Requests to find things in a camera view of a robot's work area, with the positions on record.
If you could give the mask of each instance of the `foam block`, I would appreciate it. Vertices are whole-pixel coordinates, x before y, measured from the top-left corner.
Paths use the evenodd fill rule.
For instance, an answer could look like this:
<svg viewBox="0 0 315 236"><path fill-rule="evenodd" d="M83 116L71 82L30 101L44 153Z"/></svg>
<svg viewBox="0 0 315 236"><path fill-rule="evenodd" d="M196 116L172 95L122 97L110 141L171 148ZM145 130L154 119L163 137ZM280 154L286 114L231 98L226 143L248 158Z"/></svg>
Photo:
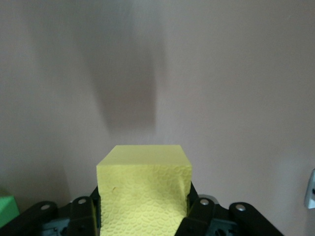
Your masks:
<svg viewBox="0 0 315 236"><path fill-rule="evenodd" d="M0 228L19 215L13 196L0 197Z"/></svg>
<svg viewBox="0 0 315 236"><path fill-rule="evenodd" d="M101 236L175 234L192 169L179 145L115 146L96 169Z"/></svg>

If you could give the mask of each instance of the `textured foam surface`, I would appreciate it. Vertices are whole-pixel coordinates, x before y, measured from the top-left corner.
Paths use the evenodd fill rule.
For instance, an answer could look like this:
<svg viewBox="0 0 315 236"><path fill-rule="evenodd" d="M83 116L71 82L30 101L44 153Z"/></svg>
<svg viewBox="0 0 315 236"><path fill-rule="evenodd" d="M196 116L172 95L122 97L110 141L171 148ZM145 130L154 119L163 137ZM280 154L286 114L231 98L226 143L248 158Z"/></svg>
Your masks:
<svg viewBox="0 0 315 236"><path fill-rule="evenodd" d="M0 228L19 215L13 196L0 197Z"/></svg>
<svg viewBox="0 0 315 236"><path fill-rule="evenodd" d="M114 147L97 166L100 235L174 235L190 181L191 164L178 145Z"/></svg>

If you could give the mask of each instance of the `green object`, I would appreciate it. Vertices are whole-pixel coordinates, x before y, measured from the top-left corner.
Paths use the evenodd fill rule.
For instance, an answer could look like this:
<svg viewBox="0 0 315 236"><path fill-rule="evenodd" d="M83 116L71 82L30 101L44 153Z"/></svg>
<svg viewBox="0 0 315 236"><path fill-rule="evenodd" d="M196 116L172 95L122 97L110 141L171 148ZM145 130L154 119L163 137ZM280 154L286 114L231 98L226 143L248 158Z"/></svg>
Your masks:
<svg viewBox="0 0 315 236"><path fill-rule="evenodd" d="M0 197L0 228L19 215L13 196Z"/></svg>

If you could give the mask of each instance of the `black plastic part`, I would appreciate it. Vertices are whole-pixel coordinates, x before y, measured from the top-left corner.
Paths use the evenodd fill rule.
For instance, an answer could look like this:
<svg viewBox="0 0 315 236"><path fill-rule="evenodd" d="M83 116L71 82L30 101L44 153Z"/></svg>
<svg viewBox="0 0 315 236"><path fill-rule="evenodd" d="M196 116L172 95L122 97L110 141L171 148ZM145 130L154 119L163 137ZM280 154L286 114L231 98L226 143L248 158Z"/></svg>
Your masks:
<svg viewBox="0 0 315 236"><path fill-rule="evenodd" d="M71 204L58 208L58 215L48 223L38 225L30 236L67 236L68 224L70 221Z"/></svg>
<svg viewBox="0 0 315 236"><path fill-rule="evenodd" d="M93 193L90 195L90 198L93 201L94 209L95 209L95 216L96 216L96 226L100 228L100 196L98 193L98 187L96 187Z"/></svg>
<svg viewBox="0 0 315 236"><path fill-rule="evenodd" d="M201 200L207 201L208 204L202 204ZM210 199L196 199L188 216L182 220L175 236L205 236L214 215L214 210L215 204Z"/></svg>
<svg viewBox="0 0 315 236"><path fill-rule="evenodd" d="M245 210L238 210L237 205L244 206ZM283 236L256 208L248 203L233 203L229 211L239 227L251 236Z"/></svg>
<svg viewBox="0 0 315 236"><path fill-rule="evenodd" d="M44 201L24 211L18 217L0 228L1 236L28 236L38 225L49 222L57 216L57 205Z"/></svg>
<svg viewBox="0 0 315 236"><path fill-rule="evenodd" d="M190 211L190 208L198 198L199 198L198 193L192 182L190 182L190 192L187 195L187 212Z"/></svg>
<svg viewBox="0 0 315 236"><path fill-rule="evenodd" d="M216 204L215 214L206 236L240 236L238 225L231 219L229 210Z"/></svg>
<svg viewBox="0 0 315 236"><path fill-rule="evenodd" d="M67 236L96 236L96 218L90 197L80 197L71 204Z"/></svg>

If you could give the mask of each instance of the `white bracket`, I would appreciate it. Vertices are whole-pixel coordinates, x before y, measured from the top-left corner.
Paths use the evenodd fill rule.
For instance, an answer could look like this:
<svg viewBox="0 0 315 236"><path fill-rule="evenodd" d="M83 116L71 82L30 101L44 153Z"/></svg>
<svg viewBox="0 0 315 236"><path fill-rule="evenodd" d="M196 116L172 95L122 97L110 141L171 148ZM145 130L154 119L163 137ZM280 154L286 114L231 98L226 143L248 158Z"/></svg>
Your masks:
<svg viewBox="0 0 315 236"><path fill-rule="evenodd" d="M315 169L312 171L309 184L307 187L304 205L306 208L315 208Z"/></svg>

